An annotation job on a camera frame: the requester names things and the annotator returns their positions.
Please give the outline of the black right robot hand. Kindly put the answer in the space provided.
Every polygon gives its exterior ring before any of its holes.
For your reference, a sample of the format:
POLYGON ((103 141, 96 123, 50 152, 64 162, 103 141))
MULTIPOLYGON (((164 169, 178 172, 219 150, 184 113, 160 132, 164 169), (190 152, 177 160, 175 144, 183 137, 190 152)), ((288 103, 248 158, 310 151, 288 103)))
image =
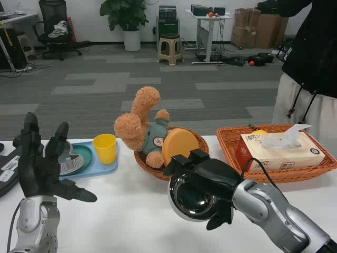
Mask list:
POLYGON ((170 205, 182 219, 206 221, 208 231, 232 223, 234 191, 243 180, 227 163, 195 149, 189 157, 173 156, 164 175, 170 205))

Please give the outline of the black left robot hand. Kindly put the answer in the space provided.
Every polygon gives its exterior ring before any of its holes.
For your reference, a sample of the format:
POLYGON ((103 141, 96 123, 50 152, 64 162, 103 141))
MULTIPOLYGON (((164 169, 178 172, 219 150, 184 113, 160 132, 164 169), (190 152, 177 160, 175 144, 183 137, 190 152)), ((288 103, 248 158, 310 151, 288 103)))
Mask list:
POLYGON ((32 112, 26 114, 19 138, 22 155, 18 161, 18 178, 25 197, 58 196, 66 200, 97 201, 94 193, 79 188, 74 181, 59 179, 61 165, 58 157, 64 151, 68 128, 68 123, 62 122, 42 154, 37 117, 32 112))

